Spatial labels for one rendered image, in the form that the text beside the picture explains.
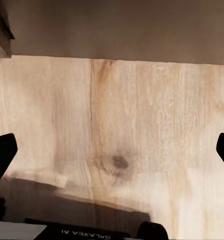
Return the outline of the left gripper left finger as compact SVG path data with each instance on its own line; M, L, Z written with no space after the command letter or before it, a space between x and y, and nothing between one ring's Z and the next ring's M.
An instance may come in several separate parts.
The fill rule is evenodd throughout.
M18 151L13 133L0 136L0 179Z

